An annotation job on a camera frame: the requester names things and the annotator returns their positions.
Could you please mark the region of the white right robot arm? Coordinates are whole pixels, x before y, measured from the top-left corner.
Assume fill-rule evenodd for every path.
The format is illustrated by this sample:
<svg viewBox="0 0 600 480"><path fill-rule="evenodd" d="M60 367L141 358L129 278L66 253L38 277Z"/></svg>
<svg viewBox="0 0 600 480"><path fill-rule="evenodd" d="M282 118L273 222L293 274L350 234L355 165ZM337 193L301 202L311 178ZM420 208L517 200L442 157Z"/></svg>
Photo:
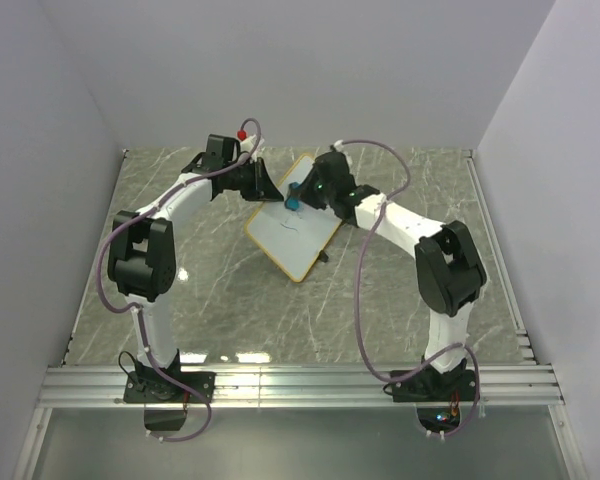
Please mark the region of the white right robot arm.
<svg viewBox="0 0 600 480"><path fill-rule="evenodd" d="M406 382L422 374L424 393L441 400L456 388L453 370L466 358L477 361L466 340L469 318L487 282L487 274L471 232L463 222L442 223L393 201L408 186L404 183L385 194L371 185L358 185L347 165L328 167L316 161L298 181L288 183L285 207L291 210L303 203L317 210L331 209L341 222L367 232L359 250L353 287L354 331L363 364L385 383ZM375 235L414 259L418 292L429 308L424 360L416 369L397 378L375 368L361 331L362 269Z"/></svg>

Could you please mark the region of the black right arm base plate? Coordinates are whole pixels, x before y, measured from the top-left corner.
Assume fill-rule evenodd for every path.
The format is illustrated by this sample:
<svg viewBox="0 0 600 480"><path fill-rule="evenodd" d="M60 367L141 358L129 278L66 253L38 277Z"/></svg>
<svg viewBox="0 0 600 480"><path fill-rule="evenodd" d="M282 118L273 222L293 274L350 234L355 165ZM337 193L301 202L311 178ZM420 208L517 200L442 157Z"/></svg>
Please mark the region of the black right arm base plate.
<svg viewBox="0 0 600 480"><path fill-rule="evenodd" d="M427 367L406 381L385 384L383 392L394 403L468 402L474 400L477 384L474 370L459 366L441 374Z"/></svg>

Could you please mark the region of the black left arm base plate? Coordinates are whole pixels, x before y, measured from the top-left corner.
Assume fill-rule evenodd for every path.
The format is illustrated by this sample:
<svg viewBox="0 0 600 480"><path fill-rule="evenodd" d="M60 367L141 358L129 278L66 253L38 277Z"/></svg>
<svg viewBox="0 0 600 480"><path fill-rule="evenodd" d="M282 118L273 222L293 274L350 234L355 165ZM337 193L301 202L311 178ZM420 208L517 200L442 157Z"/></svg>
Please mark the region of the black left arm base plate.
<svg viewBox="0 0 600 480"><path fill-rule="evenodd" d="M176 380L198 392L203 400L160 376L155 379L139 379L138 375L132 372L127 378L123 402L126 404L164 404L187 401L200 404L203 401L210 402L212 400L216 380L214 372L181 372L176 375Z"/></svg>

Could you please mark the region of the yellow framed whiteboard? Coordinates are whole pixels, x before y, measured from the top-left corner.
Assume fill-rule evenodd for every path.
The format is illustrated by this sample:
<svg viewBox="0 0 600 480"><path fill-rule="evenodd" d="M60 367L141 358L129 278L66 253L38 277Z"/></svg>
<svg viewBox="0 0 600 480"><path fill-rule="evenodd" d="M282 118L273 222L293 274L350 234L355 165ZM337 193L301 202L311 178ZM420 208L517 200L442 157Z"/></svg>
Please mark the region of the yellow framed whiteboard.
<svg viewBox="0 0 600 480"><path fill-rule="evenodd" d="M247 237L292 281L305 279L341 225L330 208L287 210L283 202L262 203L247 220Z"/></svg>

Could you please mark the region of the blue whiteboard eraser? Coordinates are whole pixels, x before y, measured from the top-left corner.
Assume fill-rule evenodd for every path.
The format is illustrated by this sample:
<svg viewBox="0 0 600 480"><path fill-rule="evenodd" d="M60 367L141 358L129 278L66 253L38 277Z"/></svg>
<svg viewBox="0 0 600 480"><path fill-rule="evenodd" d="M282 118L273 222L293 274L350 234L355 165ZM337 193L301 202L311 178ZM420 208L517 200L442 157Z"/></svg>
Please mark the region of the blue whiteboard eraser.
<svg viewBox="0 0 600 480"><path fill-rule="evenodd" d="M288 191L287 191L287 196L284 201L285 208L290 211L298 211L300 208L300 204L299 204L300 199L301 199L301 197L300 198L289 198Z"/></svg>

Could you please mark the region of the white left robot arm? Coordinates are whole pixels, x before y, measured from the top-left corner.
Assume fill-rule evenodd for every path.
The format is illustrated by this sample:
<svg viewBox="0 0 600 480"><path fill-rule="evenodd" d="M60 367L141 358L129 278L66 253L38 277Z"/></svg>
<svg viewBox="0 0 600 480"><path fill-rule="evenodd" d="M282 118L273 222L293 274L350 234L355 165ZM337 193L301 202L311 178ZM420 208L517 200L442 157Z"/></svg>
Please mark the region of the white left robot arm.
<svg viewBox="0 0 600 480"><path fill-rule="evenodd" d="M138 339L135 375L160 402L176 399L183 384L167 302L177 273L176 224L226 191L237 191L248 202L282 200L257 146L230 137L217 140L155 200L114 216L96 263L100 302L112 313L132 315Z"/></svg>

